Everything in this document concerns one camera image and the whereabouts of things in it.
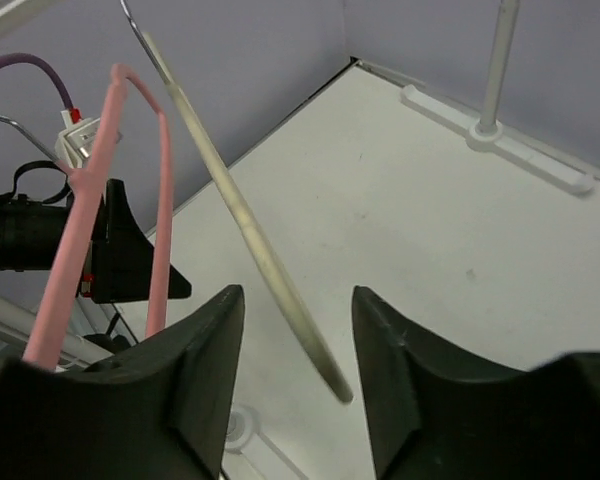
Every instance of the black cable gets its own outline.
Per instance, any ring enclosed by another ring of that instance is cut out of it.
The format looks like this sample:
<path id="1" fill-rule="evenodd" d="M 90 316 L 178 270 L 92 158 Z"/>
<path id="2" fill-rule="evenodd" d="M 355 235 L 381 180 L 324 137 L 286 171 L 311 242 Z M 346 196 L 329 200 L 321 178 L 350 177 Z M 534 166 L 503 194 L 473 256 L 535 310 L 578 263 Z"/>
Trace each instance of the black cable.
<path id="1" fill-rule="evenodd" d="M 122 318 L 122 315 L 120 315 L 120 312 L 116 312 L 116 314 L 113 316 L 113 318 L 109 322 L 109 326 L 107 327 L 107 331 L 104 332 L 104 334 L 107 335 L 108 337 L 110 337 L 111 334 L 113 333 L 113 331 L 115 330 L 116 325 L 118 324 L 118 321 L 121 318 Z"/>
<path id="2" fill-rule="evenodd" d="M 8 203 L 11 200 L 13 200 L 13 197 L 15 197 L 18 193 L 18 180 L 20 180 L 20 177 L 22 177 L 22 175 L 24 175 L 27 172 L 31 172 L 32 170 L 37 170 L 40 168 L 48 168 L 50 170 L 58 170 L 59 172 L 62 172 L 62 170 L 51 160 L 35 160 L 33 162 L 25 163 L 24 165 L 18 167 L 15 173 L 13 174 L 13 187 L 11 191 L 0 195 L 0 204 Z M 71 187 L 65 179 L 62 190 L 60 190 L 55 195 L 42 200 L 39 203 L 41 203 L 42 205 L 53 205 L 54 203 L 58 203 L 59 201 L 65 199 L 70 193 Z"/>

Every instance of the white pole base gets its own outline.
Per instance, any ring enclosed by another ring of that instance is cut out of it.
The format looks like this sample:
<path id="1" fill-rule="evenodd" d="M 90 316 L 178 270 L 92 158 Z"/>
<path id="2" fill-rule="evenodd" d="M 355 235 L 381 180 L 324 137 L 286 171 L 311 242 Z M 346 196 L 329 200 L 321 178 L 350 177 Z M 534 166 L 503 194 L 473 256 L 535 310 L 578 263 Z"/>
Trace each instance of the white pole base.
<path id="1" fill-rule="evenodd" d="M 514 140 L 505 134 L 504 127 L 499 122 L 493 133 L 485 135 L 479 130 L 477 118 L 422 93 L 414 85 L 404 87 L 400 97 L 404 105 L 464 136 L 469 148 L 499 155 L 567 193 L 585 195 L 595 186 L 593 175 L 560 163 Z"/>

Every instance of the metal bar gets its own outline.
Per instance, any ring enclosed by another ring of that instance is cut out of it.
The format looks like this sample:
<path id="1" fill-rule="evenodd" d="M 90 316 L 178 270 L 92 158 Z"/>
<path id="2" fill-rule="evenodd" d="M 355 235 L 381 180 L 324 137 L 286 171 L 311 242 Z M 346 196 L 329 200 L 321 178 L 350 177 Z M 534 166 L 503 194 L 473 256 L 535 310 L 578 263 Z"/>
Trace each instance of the metal bar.
<path id="1" fill-rule="evenodd" d="M 491 60 L 489 61 L 489 77 L 487 79 L 487 91 L 480 115 L 478 131 L 489 135 L 496 130 L 496 118 L 500 97 L 502 96 L 502 85 L 509 63 L 509 53 L 513 42 L 513 33 L 518 19 L 520 0 L 502 0 L 498 13 Z"/>
<path id="2" fill-rule="evenodd" d="M 58 163 L 58 164 L 61 163 L 60 159 L 55 154 L 55 152 L 53 150 L 47 148 L 47 146 L 44 143 L 42 143 L 42 141 L 40 141 L 38 139 L 38 137 L 36 137 L 33 133 L 31 133 L 24 126 L 22 126 L 22 124 L 16 122 L 13 118 L 9 118 L 9 117 L 7 117 L 5 115 L 0 115 L 0 122 L 1 123 L 6 123 L 7 125 L 11 125 L 13 128 L 15 128 L 18 132 L 20 132 L 20 134 L 24 138 L 26 138 L 27 140 L 29 140 L 49 160 L 51 160 L 52 162 Z"/>
<path id="3" fill-rule="evenodd" d="M 0 0 L 0 37 L 60 0 Z"/>
<path id="4" fill-rule="evenodd" d="M 12 345 L 24 346 L 35 322 L 35 315 L 0 297 L 0 340 Z M 87 367 L 111 356 L 105 349 L 75 335 L 66 335 L 62 346 L 64 360 L 80 367 Z"/>

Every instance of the metal wire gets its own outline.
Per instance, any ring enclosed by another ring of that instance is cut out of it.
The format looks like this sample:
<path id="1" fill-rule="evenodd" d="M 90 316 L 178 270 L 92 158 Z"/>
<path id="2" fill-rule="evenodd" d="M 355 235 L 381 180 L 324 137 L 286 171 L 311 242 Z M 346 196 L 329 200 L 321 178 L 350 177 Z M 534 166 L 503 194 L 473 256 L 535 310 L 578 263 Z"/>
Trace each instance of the metal wire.
<path id="1" fill-rule="evenodd" d="M 11 125 L 13 128 L 15 128 L 18 132 L 20 132 L 20 134 L 22 134 L 23 137 L 29 140 L 29 142 L 31 142 L 38 150 L 42 152 L 42 154 L 45 157 L 47 157 L 52 162 L 55 162 L 57 164 L 62 163 L 58 156 L 55 154 L 55 152 L 53 152 L 53 150 L 47 148 L 46 145 L 42 143 L 33 133 L 27 130 L 20 123 L 16 122 L 13 118 L 9 118 L 5 115 L 0 115 L 0 122 L 6 123 L 7 125 Z"/>
<path id="2" fill-rule="evenodd" d="M 142 30 L 140 30 L 140 27 L 138 26 L 135 18 L 133 18 L 133 14 L 131 13 L 131 9 L 129 8 L 127 1 L 120 0 L 120 6 L 122 7 L 122 11 L 124 12 L 125 16 L 127 17 L 127 21 L 129 22 L 129 25 L 131 26 L 131 30 L 133 30 L 134 35 L 140 42 L 140 45 L 142 45 L 142 48 L 144 49 L 145 53 L 149 57 L 149 60 L 151 60 L 153 67 L 156 69 L 156 71 L 158 72 L 158 75 L 160 75 L 160 78 L 165 83 L 165 85 L 169 85 L 171 83 L 169 74 L 165 71 L 164 68 L 162 68 L 160 61 L 153 54 L 153 51 L 149 47 L 147 40 L 144 38 L 144 35 L 142 34 Z"/>

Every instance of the metal rod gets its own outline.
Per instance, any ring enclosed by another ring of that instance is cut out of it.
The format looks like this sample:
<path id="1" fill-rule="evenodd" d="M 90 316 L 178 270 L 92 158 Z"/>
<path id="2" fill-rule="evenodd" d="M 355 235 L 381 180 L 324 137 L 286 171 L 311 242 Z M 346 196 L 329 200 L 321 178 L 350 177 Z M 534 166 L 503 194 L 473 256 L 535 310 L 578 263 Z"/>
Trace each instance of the metal rod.
<path id="1" fill-rule="evenodd" d="M 480 133 L 489 135 L 496 130 L 496 118 L 500 97 L 502 96 L 502 85 L 509 63 L 509 53 L 513 42 L 513 33 L 518 19 L 520 0 L 502 0 L 498 13 L 491 60 L 489 61 L 489 77 L 487 79 L 487 91 L 480 115 L 478 130 Z"/>
<path id="2" fill-rule="evenodd" d="M 33 313 L 0 297 L 0 340 L 16 346 L 27 344 L 36 320 Z M 61 357 L 81 367 L 87 367 L 111 356 L 105 349 L 75 335 L 64 338 Z"/>
<path id="3" fill-rule="evenodd" d="M 60 0 L 0 0 L 0 37 Z"/>
<path id="4" fill-rule="evenodd" d="M 47 146 L 44 143 L 42 143 L 33 133 L 31 133 L 29 130 L 24 128 L 20 123 L 16 122 L 13 118 L 9 118 L 5 115 L 0 115 L 0 122 L 6 123 L 7 125 L 11 125 L 13 128 L 15 128 L 18 132 L 20 132 L 22 134 L 23 137 L 25 137 L 27 140 L 29 140 L 38 150 L 40 150 L 45 155 L 45 157 L 47 157 L 49 160 L 51 160 L 52 162 L 55 162 L 57 164 L 61 163 L 60 159 L 53 152 L 53 150 L 47 148 Z"/>
<path id="5" fill-rule="evenodd" d="M 140 27 L 136 23 L 135 18 L 133 18 L 133 14 L 131 13 L 131 9 L 129 8 L 127 1 L 120 0 L 120 6 L 122 7 L 122 11 L 124 12 L 125 16 L 127 17 L 127 21 L 129 22 L 129 25 L 131 26 L 131 30 L 133 30 L 133 33 L 135 34 L 136 38 L 140 42 L 140 45 L 142 45 L 142 48 L 144 49 L 145 53 L 149 57 L 149 60 L 151 60 L 151 63 L 153 64 L 154 68 L 158 72 L 158 75 L 160 75 L 160 78 L 162 79 L 162 81 L 164 82 L 165 85 L 169 85 L 171 83 L 169 74 L 165 71 L 165 69 L 163 68 L 160 61 L 153 54 L 153 50 L 151 50 L 151 48 L 149 47 L 149 44 L 147 43 L 147 40 L 145 39 L 144 34 L 142 33 L 142 30 L 140 30 Z"/>

